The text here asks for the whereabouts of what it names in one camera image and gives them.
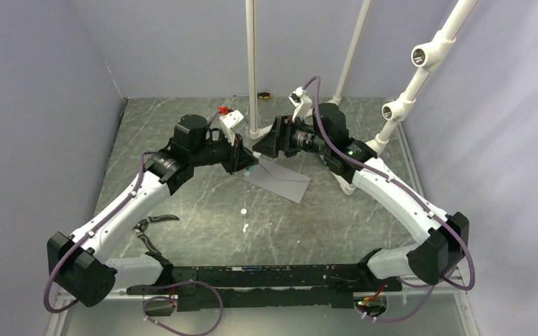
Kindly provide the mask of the green white glue stick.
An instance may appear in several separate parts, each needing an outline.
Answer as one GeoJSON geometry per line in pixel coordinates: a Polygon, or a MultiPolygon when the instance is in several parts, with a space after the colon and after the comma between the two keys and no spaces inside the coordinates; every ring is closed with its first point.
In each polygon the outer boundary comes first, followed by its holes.
{"type": "Polygon", "coordinates": [[[253,172],[253,170],[254,170],[254,166],[249,166],[249,167],[247,167],[247,168],[245,169],[245,171],[244,171],[244,175],[245,175],[245,176],[250,175],[250,174],[253,172]]]}

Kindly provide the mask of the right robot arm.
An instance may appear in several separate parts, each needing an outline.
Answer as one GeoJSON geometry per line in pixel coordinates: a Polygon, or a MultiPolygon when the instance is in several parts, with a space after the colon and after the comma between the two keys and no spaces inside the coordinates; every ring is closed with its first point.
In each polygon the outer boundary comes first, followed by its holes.
{"type": "Polygon", "coordinates": [[[451,216],[415,193],[374,150],[350,136],[345,114],[335,104],[318,107],[310,125],[292,115],[277,116],[253,150],[269,158],[301,151],[321,155],[332,173],[369,194],[409,232],[412,245],[375,249],[359,262],[362,288],[374,291],[386,278],[402,276],[416,276],[431,286],[444,281],[466,255],[467,217],[460,212],[451,216]]]}

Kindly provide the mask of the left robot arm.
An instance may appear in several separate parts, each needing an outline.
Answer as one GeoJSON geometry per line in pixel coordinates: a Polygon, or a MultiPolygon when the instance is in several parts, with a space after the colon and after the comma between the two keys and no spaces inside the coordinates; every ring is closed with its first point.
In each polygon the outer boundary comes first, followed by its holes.
{"type": "Polygon", "coordinates": [[[47,242],[45,308],[57,312],[50,304],[53,284],[86,307],[95,306],[118,288],[148,286],[157,294],[171,289],[174,266],[159,253],[121,259],[111,254],[141,219],[193,177],[195,168],[218,164],[234,174],[257,165],[257,158],[234,131],[243,121],[238,110],[210,119],[182,116],[166,147],[141,156],[137,175],[116,199],[71,234],[55,233],[47,242]]]}

